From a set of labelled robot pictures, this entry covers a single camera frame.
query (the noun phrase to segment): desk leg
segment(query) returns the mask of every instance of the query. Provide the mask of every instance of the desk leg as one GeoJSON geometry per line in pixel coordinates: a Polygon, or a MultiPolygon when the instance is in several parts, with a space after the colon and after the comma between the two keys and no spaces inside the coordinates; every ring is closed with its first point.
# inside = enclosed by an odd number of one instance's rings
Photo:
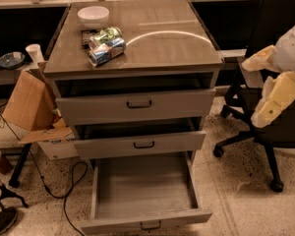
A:
{"type": "Polygon", "coordinates": [[[31,144],[26,144],[22,149],[18,163],[17,163],[17,165],[12,173],[11,179],[9,181],[9,185],[12,187],[17,188],[20,185],[19,176],[20,176],[21,171],[23,169],[24,163],[27,160],[27,157],[28,157],[28,154],[30,151],[30,146],[31,146],[31,144]]]}

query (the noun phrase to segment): white bowl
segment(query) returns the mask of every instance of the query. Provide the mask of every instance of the white bowl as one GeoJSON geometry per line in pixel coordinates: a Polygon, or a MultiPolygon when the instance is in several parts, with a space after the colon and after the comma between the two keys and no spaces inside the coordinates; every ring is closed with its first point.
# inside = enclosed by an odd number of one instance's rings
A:
{"type": "Polygon", "coordinates": [[[92,30],[100,30],[107,27],[109,10],[102,6],[89,6],[78,12],[81,23],[92,30]]]}

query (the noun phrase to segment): office chair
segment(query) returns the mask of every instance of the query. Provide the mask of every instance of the office chair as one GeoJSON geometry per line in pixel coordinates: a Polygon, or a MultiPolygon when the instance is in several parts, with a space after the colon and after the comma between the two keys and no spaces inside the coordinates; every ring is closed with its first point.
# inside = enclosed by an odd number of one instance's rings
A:
{"type": "MultiPolygon", "coordinates": [[[[250,57],[269,45],[275,45],[278,39],[294,26],[295,0],[261,0],[257,20],[244,58],[250,57]]],[[[283,182],[279,176],[273,148],[295,148],[295,101],[271,125],[264,128],[254,127],[250,120],[257,103],[262,98],[263,82],[269,75],[274,78],[277,76],[267,70],[262,70],[260,73],[245,73],[239,65],[233,83],[224,96],[226,104],[220,115],[226,118],[232,114],[234,118],[245,122],[249,131],[240,132],[235,137],[217,143],[213,154],[216,157],[221,157],[224,154],[223,147],[254,138],[255,142],[265,148],[273,175],[271,189],[275,192],[282,192],[283,182]],[[257,74],[259,75],[255,79],[258,81],[247,77],[257,74]]]]}

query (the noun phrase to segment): drawer cabinet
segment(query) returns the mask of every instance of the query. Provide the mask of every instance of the drawer cabinet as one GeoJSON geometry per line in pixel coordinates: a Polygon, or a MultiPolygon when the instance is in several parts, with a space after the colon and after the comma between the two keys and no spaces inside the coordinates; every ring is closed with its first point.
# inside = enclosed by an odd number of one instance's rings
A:
{"type": "Polygon", "coordinates": [[[207,222],[192,164],[223,65],[187,0],[104,1],[125,53],[93,68],[74,3],[44,71],[82,159],[93,162],[87,235],[207,222]]]}

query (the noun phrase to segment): open drawer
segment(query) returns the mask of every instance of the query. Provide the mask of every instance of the open drawer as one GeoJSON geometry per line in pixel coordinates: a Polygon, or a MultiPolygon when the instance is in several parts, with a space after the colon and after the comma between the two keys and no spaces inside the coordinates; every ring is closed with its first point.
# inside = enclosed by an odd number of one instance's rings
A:
{"type": "Polygon", "coordinates": [[[203,145],[206,132],[201,118],[180,118],[76,127],[74,145],[81,158],[132,156],[194,151],[203,145]]]}
{"type": "Polygon", "coordinates": [[[214,88],[57,98],[69,126],[207,116],[214,88]]]}
{"type": "Polygon", "coordinates": [[[95,162],[87,235],[207,222],[186,152],[95,162]]]}
{"type": "Polygon", "coordinates": [[[210,89],[213,72],[178,73],[174,71],[159,75],[125,75],[111,78],[77,78],[55,80],[57,97],[72,98],[84,96],[117,95],[138,92],[177,91],[210,89]]]}

